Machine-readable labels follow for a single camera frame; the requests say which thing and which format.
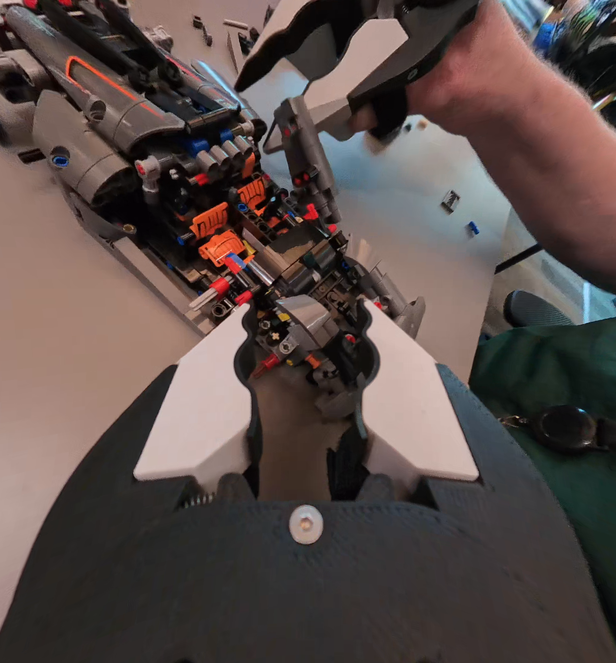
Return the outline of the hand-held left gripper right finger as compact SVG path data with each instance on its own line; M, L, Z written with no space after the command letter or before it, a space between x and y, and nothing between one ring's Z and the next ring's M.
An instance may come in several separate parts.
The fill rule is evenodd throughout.
M479 471L436 361L373 303L364 339L372 346L373 372L362 391L368 434L364 466L389 477L399 499L421 479L473 483Z

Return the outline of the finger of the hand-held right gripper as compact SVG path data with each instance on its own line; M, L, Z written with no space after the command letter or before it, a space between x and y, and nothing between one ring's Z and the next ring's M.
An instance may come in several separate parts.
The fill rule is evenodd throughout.
M375 139L391 140L407 118L405 66L400 49L409 38L400 23L362 23L346 28L345 48L336 49L344 23L293 23L282 32L286 58L308 79L304 93L283 103L305 143L322 132L344 142L360 131L355 117Z
M294 54L314 31L330 25L335 36L346 37L340 60L307 93L350 93L399 45L396 1L378 1L364 12L362 1L281 1L245 61L235 82L243 92L265 77L276 62Z

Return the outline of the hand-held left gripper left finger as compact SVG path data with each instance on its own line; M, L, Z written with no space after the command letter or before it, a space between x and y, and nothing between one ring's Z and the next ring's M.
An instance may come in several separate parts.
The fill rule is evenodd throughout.
M214 493L224 475L258 465L261 421L250 384L256 330L254 306L242 304L179 360L136 480L192 477L203 493Z

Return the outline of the grey and black lego car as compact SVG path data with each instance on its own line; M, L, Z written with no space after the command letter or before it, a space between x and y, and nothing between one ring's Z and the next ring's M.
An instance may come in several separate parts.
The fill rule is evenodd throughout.
M171 54L127 1L0 1L0 95L33 104L33 148L83 229L206 336L257 310L266 356L307 367L326 419L354 415L364 385L357 301L415 339L408 301L370 244L337 227L330 165L303 101L275 113L291 188L261 165L267 126L206 63ZM0 144L8 136L0 122Z

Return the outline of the person's right forearm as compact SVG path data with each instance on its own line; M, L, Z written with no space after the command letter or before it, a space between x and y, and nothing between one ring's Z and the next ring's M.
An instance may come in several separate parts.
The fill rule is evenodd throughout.
M544 250L616 294L616 132L539 60L500 92L470 144Z

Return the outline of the scattered small lego pieces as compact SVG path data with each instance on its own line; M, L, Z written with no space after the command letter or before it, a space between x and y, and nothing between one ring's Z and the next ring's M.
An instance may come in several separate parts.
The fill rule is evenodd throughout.
M213 48L214 38L205 25L204 20L199 15L193 15L191 23L193 28L202 34L205 46ZM260 33L255 27L251 27L241 21L223 19L222 25L226 29L227 52L232 61L235 73L239 74Z

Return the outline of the person's right hand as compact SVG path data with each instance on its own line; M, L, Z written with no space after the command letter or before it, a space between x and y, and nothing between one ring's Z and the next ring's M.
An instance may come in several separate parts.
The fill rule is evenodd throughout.
M531 51L498 1L482 1L440 62L401 94L406 116L474 138L509 120L550 70Z

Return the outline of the black badge reel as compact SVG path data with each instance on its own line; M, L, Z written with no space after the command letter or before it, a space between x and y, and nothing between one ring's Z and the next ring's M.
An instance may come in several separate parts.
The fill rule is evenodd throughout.
M504 416L507 427L524 428L537 443L563 455L616 452L616 420L572 405L550 406L531 416Z

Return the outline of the person's green shirt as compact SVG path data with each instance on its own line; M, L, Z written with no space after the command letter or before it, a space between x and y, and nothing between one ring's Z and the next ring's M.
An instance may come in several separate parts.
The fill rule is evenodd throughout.
M479 346L469 386L498 418L566 404L616 420L616 318L495 336ZM510 432L573 526L616 639L616 452L563 455Z

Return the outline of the black table leg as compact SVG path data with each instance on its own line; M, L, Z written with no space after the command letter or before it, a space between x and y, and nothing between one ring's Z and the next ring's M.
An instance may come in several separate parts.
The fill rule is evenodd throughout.
M528 247L527 249L524 249L520 251L519 253L513 255L510 258L507 258L506 260L500 262L499 264L496 265L495 270L494 270L494 275L498 275L508 269L511 269L512 267L518 265L519 263L531 258L532 256L536 255L537 253L540 253L543 251L543 247L536 243Z

